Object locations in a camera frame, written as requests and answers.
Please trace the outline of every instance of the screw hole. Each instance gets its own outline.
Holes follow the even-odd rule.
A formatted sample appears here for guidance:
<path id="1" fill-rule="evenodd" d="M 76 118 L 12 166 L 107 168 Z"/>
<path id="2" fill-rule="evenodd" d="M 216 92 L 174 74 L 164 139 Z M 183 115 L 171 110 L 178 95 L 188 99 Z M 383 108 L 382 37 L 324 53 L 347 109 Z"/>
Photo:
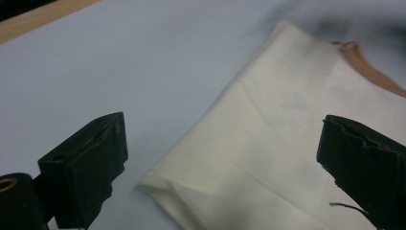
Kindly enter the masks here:
<path id="1" fill-rule="evenodd" d="M 16 178 L 5 178 L 0 180 L 0 193 L 5 192 L 12 188 L 17 183 Z"/>

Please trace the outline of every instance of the fabric fold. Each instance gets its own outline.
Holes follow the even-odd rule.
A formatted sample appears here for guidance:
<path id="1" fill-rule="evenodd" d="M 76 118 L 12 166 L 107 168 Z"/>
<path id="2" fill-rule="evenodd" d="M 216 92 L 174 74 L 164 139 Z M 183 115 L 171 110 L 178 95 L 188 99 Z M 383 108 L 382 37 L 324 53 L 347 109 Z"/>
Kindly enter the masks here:
<path id="1" fill-rule="evenodd" d="M 349 117 L 400 142 L 403 100 L 283 21 L 142 183 L 185 229 L 373 229 L 328 205 L 356 203 L 316 162 L 322 121 Z"/>

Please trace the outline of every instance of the light blue surface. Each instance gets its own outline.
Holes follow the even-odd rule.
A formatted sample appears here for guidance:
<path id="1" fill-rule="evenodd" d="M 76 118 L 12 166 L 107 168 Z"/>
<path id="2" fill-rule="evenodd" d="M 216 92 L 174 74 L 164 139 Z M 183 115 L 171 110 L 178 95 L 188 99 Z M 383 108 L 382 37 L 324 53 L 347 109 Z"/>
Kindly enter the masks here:
<path id="1" fill-rule="evenodd" d="M 360 41 L 406 87 L 405 12 L 402 0 L 102 0 L 0 45 L 0 174 L 37 176 L 42 155 L 123 111 L 129 160 L 90 229 L 179 229 L 137 183 L 280 19 L 326 41 Z"/>

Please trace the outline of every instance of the cream fabric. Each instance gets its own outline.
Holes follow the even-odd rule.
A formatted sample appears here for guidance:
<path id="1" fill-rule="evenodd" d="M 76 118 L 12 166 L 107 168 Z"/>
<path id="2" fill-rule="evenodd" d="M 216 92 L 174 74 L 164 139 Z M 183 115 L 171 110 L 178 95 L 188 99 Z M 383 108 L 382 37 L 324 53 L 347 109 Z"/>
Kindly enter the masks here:
<path id="1" fill-rule="evenodd" d="M 281 22 L 257 58 L 144 178 L 185 229 L 374 229 L 316 162 L 327 114 L 402 143 L 406 102 L 337 47 Z"/>

